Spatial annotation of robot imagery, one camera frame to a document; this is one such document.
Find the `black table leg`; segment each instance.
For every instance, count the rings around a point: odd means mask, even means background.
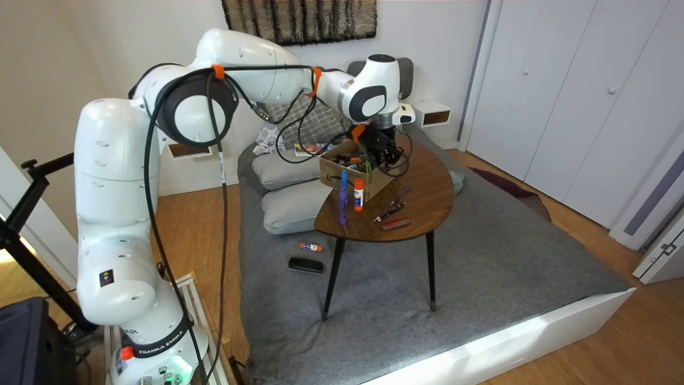
[[[429,310],[436,310],[436,300],[433,300],[433,232],[425,233],[425,242],[427,242]]]
[[[332,268],[329,279],[327,279],[323,321],[327,319],[329,300],[334,298],[334,289],[335,289],[335,279],[337,279],[337,268],[340,268],[340,261],[341,261],[341,253],[344,253],[344,237],[337,237],[337,242],[335,242],[335,255],[334,255],[334,268]]]

